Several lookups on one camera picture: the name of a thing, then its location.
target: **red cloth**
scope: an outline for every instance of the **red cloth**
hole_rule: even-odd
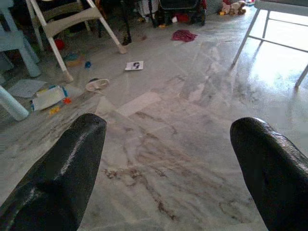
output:
[[[177,30],[173,33],[171,40],[180,40],[184,42],[191,42],[194,41],[194,39],[197,37],[197,35],[192,34],[189,32],[189,30]]]

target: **white plastic chair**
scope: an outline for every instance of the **white plastic chair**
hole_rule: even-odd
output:
[[[238,58],[239,58],[239,56],[240,56],[240,54],[243,50],[243,47],[244,47],[248,38],[273,43],[273,44],[276,44],[276,45],[292,48],[292,49],[295,49],[295,50],[298,50],[298,51],[308,52],[307,50],[287,46],[287,45],[284,45],[284,44],[281,44],[281,43],[277,43],[277,42],[265,39],[266,30],[267,30],[269,20],[276,20],[276,19],[270,18],[270,12],[271,11],[276,11],[276,12],[281,12],[281,13],[297,14],[297,15],[301,15],[301,16],[308,16],[308,0],[296,0],[296,1],[295,0],[256,0],[255,7],[257,8],[256,14],[255,14],[247,32],[246,32],[246,34],[245,34],[245,37],[244,37],[244,39],[241,43],[240,48],[237,51],[237,54],[236,54],[236,56],[233,60],[233,65],[236,64],[236,62],[237,62],[237,60],[238,60]],[[251,32],[251,30],[252,30],[252,28],[253,28],[256,20],[257,20],[257,17],[260,13],[260,10],[268,11],[266,21],[265,21],[265,25],[264,25],[263,35],[262,35],[261,38],[250,35],[250,32]],[[296,88],[299,87],[299,85],[301,84],[301,82],[303,81],[303,79],[305,78],[307,73],[308,73],[308,65],[306,66],[304,72],[301,74],[300,78],[297,80],[297,82],[295,84]]]
[[[13,4],[14,3],[12,0],[1,0],[0,2],[0,13],[4,15],[5,21],[10,28],[9,32],[4,31],[2,25],[0,24],[0,52],[18,49],[30,76],[39,76],[41,71],[36,65],[36,63],[39,62],[39,58],[32,50],[23,32],[17,29],[17,26],[8,9],[9,7],[12,7]]]
[[[50,46],[53,50],[53,53],[55,54],[57,61],[58,61],[59,65],[60,65],[60,67],[61,67],[61,69],[64,73],[64,78],[65,78],[66,82],[71,82],[74,79],[69,74],[69,72],[67,71],[65,63],[64,63],[64,61],[63,61],[63,59],[60,55],[60,52],[59,52],[59,50],[58,50],[58,48],[57,48],[57,46],[56,46],[56,44],[53,40],[53,36],[60,33],[61,31],[65,30],[66,28],[69,28],[70,26],[73,26],[73,25],[81,23],[81,22],[85,22],[87,20],[99,19],[100,22],[102,23],[102,25],[107,30],[110,37],[113,39],[115,44],[118,46],[120,53],[125,54],[127,52],[126,49],[121,45],[121,43],[119,42],[119,40],[117,39],[117,37],[115,36],[115,34],[113,33],[113,31],[111,30],[111,28],[109,27],[109,25],[107,24],[107,22],[105,21],[105,19],[103,18],[100,11],[97,9],[97,7],[95,6],[95,4],[93,3],[92,0],[87,0],[87,3],[90,5],[90,8],[83,10],[81,12],[78,12],[74,15],[69,16],[69,17],[59,19],[59,20],[56,20],[56,21],[52,21],[50,23],[46,22],[45,17],[50,19],[50,18],[53,18],[54,16],[60,15],[62,13],[71,12],[72,6],[69,6],[69,4],[66,4],[66,5],[62,5],[62,6],[54,8],[54,9],[51,9],[47,12],[42,12],[40,10],[36,0],[26,0],[26,2],[27,2],[28,9],[29,9],[29,13],[31,15],[32,23],[35,24],[35,22],[34,22],[35,21],[34,20],[34,17],[35,17],[34,11],[35,11],[35,13],[38,17],[38,20],[39,20],[40,24],[42,25],[42,27],[45,31],[45,34],[46,34],[47,39],[50,43]],[[38,27],[34,26],[34,29],[35,29],[37,38],[39,37],[38,42],[40,44],[40,47],[42,47]]]

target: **small blue object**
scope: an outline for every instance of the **small blue object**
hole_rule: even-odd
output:
[[[85,68],[90,68],[90,67],[91,67],[91,62],[87,61],[86,64],[85,64]]]

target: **black stroller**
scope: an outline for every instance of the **black stroller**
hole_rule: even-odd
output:
[[[206,0],[159,0],[165,12],[165,24],[170,23],[172,12],[187,13],[191,23],[200,22],[204,26],[206,19]]]

